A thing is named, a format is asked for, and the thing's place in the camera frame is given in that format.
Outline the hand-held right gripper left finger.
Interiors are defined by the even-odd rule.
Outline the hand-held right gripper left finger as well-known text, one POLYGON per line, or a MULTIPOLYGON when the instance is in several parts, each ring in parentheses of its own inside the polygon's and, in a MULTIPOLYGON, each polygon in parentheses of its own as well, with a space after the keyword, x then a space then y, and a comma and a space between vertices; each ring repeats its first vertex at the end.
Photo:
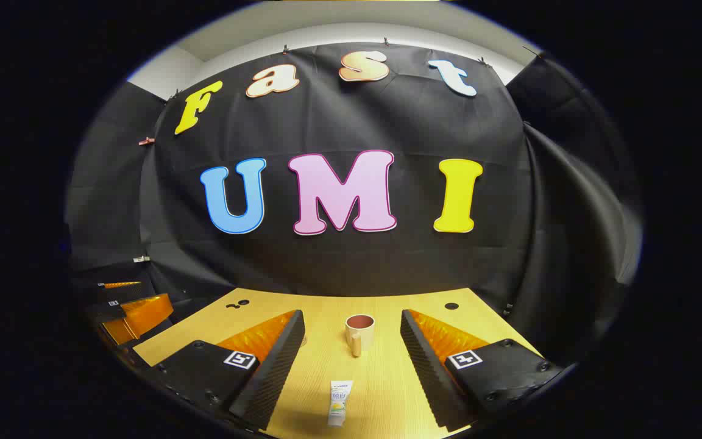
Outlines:
POLYGON ((216 422, 267 430, 304 334, 303 312, 285 312, 222 343, 190 342, 152 367, 152 381, 216 422))

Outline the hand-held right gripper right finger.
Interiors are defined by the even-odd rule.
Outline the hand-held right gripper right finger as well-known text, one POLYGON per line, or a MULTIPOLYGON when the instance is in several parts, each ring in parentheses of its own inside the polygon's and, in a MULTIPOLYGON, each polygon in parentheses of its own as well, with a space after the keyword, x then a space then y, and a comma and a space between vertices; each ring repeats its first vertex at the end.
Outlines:
POLYGON ((412 309, 400 334, 437 424, 451 432, 518 412, 564 373, 515 339, 485 341, 412 309))

